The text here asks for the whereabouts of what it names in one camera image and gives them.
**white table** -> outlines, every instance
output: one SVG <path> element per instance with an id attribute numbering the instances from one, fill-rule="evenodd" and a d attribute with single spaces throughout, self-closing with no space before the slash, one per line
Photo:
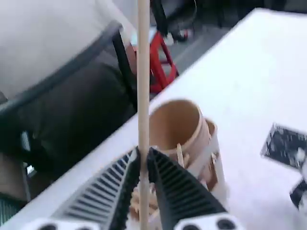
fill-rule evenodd
<path id="1" fill-rule="evenodd" d="M 307 16 L 254 10 L 157 96 L 195 101 L 218 125 L 228 206 L 248 230 L 302 230 L 289 198 L 296 171 L 260 157 L 277 122 L 307 131 Z M 137 116 L 28 204 L 1 230 L 48 217 L 94 173 L 137 144 Z"/>

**gray carpet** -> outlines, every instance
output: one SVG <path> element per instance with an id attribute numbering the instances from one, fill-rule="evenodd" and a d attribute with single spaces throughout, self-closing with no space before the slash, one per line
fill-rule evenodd
<path id="1" fill-rule="evenodd" d="M 175 43 L 169 51 L 179 73 L 191 66 L 197 59 L 206 53 L 218 42 L 229 29 L 212 26 L 202 26 L 195 32 L 194 37 L 185 43 Z"/>

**wooden dowel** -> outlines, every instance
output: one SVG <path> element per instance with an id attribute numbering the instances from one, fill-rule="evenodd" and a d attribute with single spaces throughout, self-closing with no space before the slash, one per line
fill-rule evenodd
<path id="1" fill-rule="evenodd" d="M 137 84 L 139 115 L 140 228 L 148 229 L 149 181 L 146 157 L 149 150 L 149 0 L 138 0 Z"/>

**black circuit board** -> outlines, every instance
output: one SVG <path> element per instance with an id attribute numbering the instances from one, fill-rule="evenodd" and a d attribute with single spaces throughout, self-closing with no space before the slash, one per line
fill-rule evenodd
<path id="1" fill-rule="evenodd" d="M 300 169 L 304 161 L 298 160 L 299 148 L 307 153 L 306 133 L 274 124 L 264 143 L 261 155 Z"/>

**red stool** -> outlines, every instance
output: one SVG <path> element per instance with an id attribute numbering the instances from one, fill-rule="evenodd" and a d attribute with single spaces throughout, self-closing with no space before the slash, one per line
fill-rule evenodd
<path id="1" fill-rule="evenodd" d="M 150 70 L 155 78 L 155 84 L 150 85 L 150 92 L 159 93 L 166 88 L 177 76 L 179 76 L 177 68 L 170 56 L 163 37 L 155 29 L 152 28 L 149 31 L 150 42 Z M 131 39 L 131 44 L 134 50 L 137 49 L 137 35 L 134 35 Z M 162 48 L 166 60 L 159 59 L 159 48 Z M 162 65 L 169 65 L 171 67 L 170 73 L 167 76 L 163 70 Z"/>

